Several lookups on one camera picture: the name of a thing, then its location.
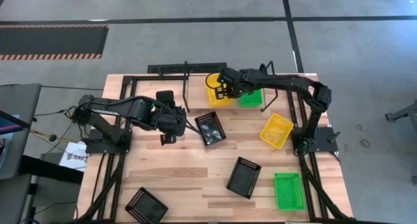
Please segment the paper sheet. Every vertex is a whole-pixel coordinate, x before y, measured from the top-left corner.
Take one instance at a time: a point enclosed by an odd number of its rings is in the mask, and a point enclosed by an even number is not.
[[[61,158],[59,165],[84,172],[85,165],[87,164],[85,147],[83,142],[68,143],[65,149],[66,152],[64,152],[64,156]]]

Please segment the black basket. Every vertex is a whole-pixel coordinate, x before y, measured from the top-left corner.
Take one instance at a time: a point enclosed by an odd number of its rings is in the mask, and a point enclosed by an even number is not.
[[[203,134],[203,141],[206,146],[211,146],[226,138],[216,112],[196,117],[195,123],[197,123],[198,130]]]
[[[239,157],[226,188],[250,199],[261,168],[260,165]]]
[[[161,221],[168,207],[145,188],[140,188],[124,208],[139,223],[157,224]]]

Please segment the concrete floor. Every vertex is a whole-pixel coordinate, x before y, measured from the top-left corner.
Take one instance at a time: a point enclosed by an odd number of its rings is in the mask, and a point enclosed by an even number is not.
[[[293,16],[417,15],[417,0],[289,1]],[[282,5],[282,0],[5,0],[0,21],[284,16]],[[318,73],[334,91],[328,113],[341,131],[340,159],[354,216],[415,223],[417,188],[410,178],[417,173],[416,132],[408,119],[388,123],[384,114],[416,97],[417,21],[296,22],[295,29],[305,72]],[[120,24],[110,25],[102,59],[1,61],[0,85],[102,88],[109,73],[144,73],[148,64],[185,60],[227,62],[237,69],[273,60],[279,72],[296,72],[285,22]],[[66,108],[83,94],[101,92],[42,89],[37,112]],[[34,128],[59,135],[68,124],[54,115],[39,118]],[[77,129],[67,137],[79,137]],[[49,149],[30,137],[25,153],[39,157]],[[39,218],[46,223],[52,217]]]

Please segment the table leg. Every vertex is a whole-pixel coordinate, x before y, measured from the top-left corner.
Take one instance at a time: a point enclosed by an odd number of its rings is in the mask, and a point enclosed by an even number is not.
[[[52,178],[59,181],[71,182],[75,184],[81,184],[84,175],[83,172],[78,170],[70,169],[25,155],[22,156],[19,173],[29,173],[35,176]]]

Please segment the green basket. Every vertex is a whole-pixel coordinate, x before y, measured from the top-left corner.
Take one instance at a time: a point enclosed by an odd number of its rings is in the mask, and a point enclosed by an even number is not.
[[[276,205],[280,210],[303,210],[304,195],[298,173],[275,173]]]
[[[244,94],[239,98],[241,107],[257,107],[262,104],[262,91],[256,90],[252,94]]]

